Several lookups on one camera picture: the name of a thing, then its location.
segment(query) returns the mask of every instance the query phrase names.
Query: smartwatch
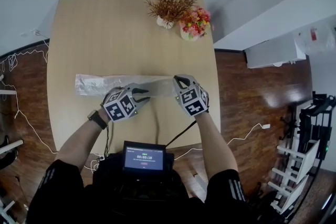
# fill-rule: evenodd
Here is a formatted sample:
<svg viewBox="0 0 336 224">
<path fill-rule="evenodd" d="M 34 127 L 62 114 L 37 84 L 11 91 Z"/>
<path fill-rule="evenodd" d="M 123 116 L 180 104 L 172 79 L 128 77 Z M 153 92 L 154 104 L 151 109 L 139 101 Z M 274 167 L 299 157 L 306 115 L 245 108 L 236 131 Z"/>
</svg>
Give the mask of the smartwatch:
<svg viewBox="0 0 336 224">
<path fill-rule="evenodd" d="M 103 130 L 106 128 L 107 124 L 106 122 L 99 116 L 99 113 L 97 110 L 93 110 L 89 115 L 88 119 L 90 121 L 96 122 Z"/>
</svg>

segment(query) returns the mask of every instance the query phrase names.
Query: dried plant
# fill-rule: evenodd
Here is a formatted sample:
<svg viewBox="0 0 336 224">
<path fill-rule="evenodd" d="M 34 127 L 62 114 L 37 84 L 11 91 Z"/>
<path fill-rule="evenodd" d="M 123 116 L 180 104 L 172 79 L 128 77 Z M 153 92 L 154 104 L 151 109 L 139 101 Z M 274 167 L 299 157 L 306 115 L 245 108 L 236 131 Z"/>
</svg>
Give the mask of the dried plant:
<svg viewBox="0 0 336 224">
<path fill-rule="evenodd" d="M 160 16 L 168 24 L 179 21 L 196 0 L 156 0 L 155 3 L 146 0 L 146 3 L 150 7 L 150 16 Z"/>
</svg>

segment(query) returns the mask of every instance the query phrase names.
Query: clear plastic bag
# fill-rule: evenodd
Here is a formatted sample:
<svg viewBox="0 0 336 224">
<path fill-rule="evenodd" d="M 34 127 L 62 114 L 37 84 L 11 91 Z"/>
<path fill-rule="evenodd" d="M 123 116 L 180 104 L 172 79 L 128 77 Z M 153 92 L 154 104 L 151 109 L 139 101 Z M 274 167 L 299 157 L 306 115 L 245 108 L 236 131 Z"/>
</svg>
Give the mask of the clear plastic bag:
<svg viewBox="0 0 336 224">
<path fill-rule="evenodd" d="M 295 44 L 306 55 L 335 50 L 335 31 L 326 23 L 315 23 L 311 27 L 293 33 Z"/>
<path fill-rule="evenodd" d="M 173 78 L 169 76 L 91 76 L 76 74 L 75 88 L 78 95 L 105 96 L 114 87 L 125 87 L 130 83 L 141 84 L 148 90 L 142 97 L 174 97 Z"/>
</svg>

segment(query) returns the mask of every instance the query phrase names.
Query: potted plant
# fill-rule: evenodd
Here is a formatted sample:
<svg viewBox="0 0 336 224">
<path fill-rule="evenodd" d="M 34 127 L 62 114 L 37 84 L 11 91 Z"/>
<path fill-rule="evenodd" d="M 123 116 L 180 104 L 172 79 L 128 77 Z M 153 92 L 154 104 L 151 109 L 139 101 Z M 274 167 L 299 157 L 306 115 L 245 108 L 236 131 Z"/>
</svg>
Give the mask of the potted plant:
<svg viewBox="0 0 336 224">
<path fill-rule="evenodd" d="M 180 19 L 181 37 L 188 41 L 196 41 L 206 35 L 205 29 L 210 26 L 210 12 L 194 6 L 186 11 Z"/>
<path fill-rule="evenodd" d="M 157 17 L 156 23 L 170 29 L 196 3 L 196 0 L 155 0 L 155 2 L 146 0 L 146 3 L 150 7 L 149 15 Z"/>
</svg>

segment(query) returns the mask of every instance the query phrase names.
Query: person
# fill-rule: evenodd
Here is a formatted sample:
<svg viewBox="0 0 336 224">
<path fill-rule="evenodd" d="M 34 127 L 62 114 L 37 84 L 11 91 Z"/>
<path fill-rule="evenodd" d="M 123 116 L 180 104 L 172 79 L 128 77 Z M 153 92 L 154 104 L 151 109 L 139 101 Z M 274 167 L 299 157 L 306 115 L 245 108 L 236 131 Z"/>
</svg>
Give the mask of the person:
<svg viewBox="0 0 336 224">
<path fill-rule="evenodd" d="M 97 115 L 105 124 L 111 120 L 104 108 Z M 195 120 L 209 179 L 204 203 L 188 197 L 175 171 L 160 183 L 126 183 L 121 174 L 120 153 L 101 161 L 92 185 L 84 187 L 80 172 L 103 129 L 102 123 L 87 120 L 65 142 L 46 170 L 26 222 L 112 223 L 130 218 L 141 222 L 213 219 L 212 222 L 253 223 L 232 151 L 207 110 L 195 115 Z"/>
</svg>

